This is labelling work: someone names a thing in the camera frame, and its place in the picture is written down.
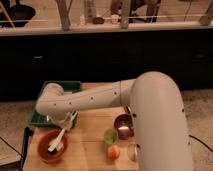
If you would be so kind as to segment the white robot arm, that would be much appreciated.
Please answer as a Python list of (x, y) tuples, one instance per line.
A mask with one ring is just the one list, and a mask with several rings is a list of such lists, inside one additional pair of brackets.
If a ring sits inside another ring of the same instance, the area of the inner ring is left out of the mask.
[(194, 171), (183, 99), (175, 81), (162, 72), (72, 94), (49, 83), (36, 111), (55, 119), (72, 111), (120, 106), (131, 110), (140, 171)]

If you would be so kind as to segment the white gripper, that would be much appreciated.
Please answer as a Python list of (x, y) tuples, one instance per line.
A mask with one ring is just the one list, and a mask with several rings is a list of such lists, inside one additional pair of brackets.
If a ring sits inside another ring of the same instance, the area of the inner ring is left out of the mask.
[(77, 112), (68, 112), (65, 115), (50, 116), (51, 122), (62, 129), (70, 130), (74, 127), (74, 120), (77, 118)]

